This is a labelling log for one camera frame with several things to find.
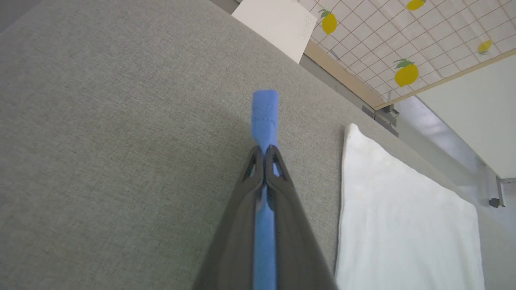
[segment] white cloth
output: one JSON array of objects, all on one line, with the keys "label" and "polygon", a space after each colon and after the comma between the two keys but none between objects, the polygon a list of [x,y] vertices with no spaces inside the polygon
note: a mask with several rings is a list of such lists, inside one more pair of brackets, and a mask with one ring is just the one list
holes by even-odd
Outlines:
[{"label": "white cloth", "polygon": [[475,207],[346,129],[340,290],[483,290]]}]

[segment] blue object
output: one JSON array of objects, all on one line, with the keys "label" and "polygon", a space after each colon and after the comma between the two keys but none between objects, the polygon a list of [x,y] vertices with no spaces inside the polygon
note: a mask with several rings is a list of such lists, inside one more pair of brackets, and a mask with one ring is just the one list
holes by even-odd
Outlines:
[{"label": "blue object", "polygon": [[[277,91],[253,93],[251,134],[265,156],[270,145],[278,147]],[[274,174],[278,175],[276,166]],[[267,200],[267,186],[262,187],[262,204],[256,210],[254,239],[253,290],[276,290],[276,237],[274,212]]]}]

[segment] white wall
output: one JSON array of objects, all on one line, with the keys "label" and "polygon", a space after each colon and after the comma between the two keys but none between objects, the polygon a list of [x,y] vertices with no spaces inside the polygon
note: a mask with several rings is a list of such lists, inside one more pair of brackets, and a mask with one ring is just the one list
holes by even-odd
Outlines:
[{"label": "white wall", "polygon": [[516,56],[417,95],[502,178],[516,178]]}]

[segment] lemon print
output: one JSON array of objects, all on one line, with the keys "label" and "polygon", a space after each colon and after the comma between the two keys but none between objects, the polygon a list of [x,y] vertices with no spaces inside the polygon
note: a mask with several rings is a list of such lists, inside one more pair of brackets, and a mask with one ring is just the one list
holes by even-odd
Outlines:
[{"label": "lemon print", "polygon": [[493,44],[493,41],[491,39],[484,41],[483,43],[481,43],[478,46],[478,53],[480,53],[482,55],[488,53],[489,52],[489,48],[491,47],[492,44]]},{"label": "lemon print", "polygon": [[323,9],[319,12],[322,12],[321,18],[324,18],[322,20],[322,29],[326,34],[330,34],[337,29],[337,18],[335,18],[335,15],[331,13],[331,11],[328,11],[326,9]]},{"label": "lemon print", "polygon": [[407,4],[407,9],[411,11],[418,10],[424,3],[425,0],[412,0]]},{"label": "lemon print", "polygon": [[396,68],[401,68],[394,76],[394,80],[400,87],[409,85],[416,81],[419,77],[419,70],[413,62],[405,58],[399,59],[395,62],[399,62]]}]

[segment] wooden trim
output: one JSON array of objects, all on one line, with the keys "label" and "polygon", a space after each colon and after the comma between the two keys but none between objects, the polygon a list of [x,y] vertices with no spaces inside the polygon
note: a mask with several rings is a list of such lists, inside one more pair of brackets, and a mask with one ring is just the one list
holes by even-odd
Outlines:
[{"label": "wooden trim", "polygon": [[473,72],[473,71],[476,71],[476,70],[478,70],[478,69],[481,69],[481,68],[483,68],[483,67],[485,67],[485,66],[488,66],[488,65],[490,65],[490,64],[492,64],[492,63],[495,63],[495,62],[497,62],[497,61],[500,61],[500,60],[502,60],[502,59],[504,59],[504,58],[506,58],[506,57],[509,57],[509,56],[511,56],[511,55],[516,55],[516,49],[509,50],[509,51],[507,51],[507,52],[505,52],[505,53],[502,53],[502,54],[500,54],[500,55],[498,55],[498,56],[496,56],[496,57],[493,57],[493,58],[488,59],[488,60],[486,60],[486,61],[484,61],[484,62],[481,62],[481,63],[479,63],[479,64],[477,64],[477,65],[475,65],[475,66],[472,66],[472,67],[467,68],[467,69],[465,69],[465,70],[463,70],[463,71],[460,71],[460,72],[458,72],[458,73],[456,73],[456,74],[454,74],[454,75],[452,75],[452,76],[446,77],[446,78],[444,78],[444,79],[442,79],[442,80],[440,80],[440,81],[438,81],[438,82],[436,82],[436,83],[433,83],[433,84],[431,84],[431,85],[428,85],[428,86],[426,86],[426,87],[424,87],[424,88],[421,88],[421,89],[419,89],[419,90],[413,91],[413,92],[408,93],[408,94],[406,94],[406,95],[403,95],[403,96],[401,96],[401,97],[399,97],[399,98],[395,98],[394,100],[392,100],[392,101],[390,101],[390,102],[387,102],[387,103],[381,104],[381,105],[376,106],[376,107],[373,107],[373,108],[374,108],[374,110],[379,110],[379,109],[381,109],[381,108],[384,108],[384,107],[390,106],[390,105],[392,105],[392,104],[394,104],[394,103],[397,103],[397,102],[399,102],[399,101],[402,101],[402,100],[404,100],[404,99],[406,99],[406,98],[409,98],[409,97],[411,97],[411,96],[413,96],[413,95],[419,94],[419,93],[421,93],[421,92],[424,92],[424,91],[426,91],[426,90],[429,90],[429,89],[431,89],[431,88],[434,88],[434,87],[436,87],[436,86],[438,86],[438,85],[442,85],[442,84],[444,84],[444,83],[447,83],[447,82],[449,82],[450,80],[456,79],[456,78],[461,77],[461,76],[463,76],[463,75],[465,75],[465,74],[468,74],[468,73],[470,73],[470,72]]},{"label": "wooden trim", "polygon": [[310,57],[322,69],[331,74],[350,91],[366,102],[372,108],[381,106],[385,101],[362,83],[358,78],[348,73],[337,61],[325,53],[317,44],[309,40],[304,54]]}]

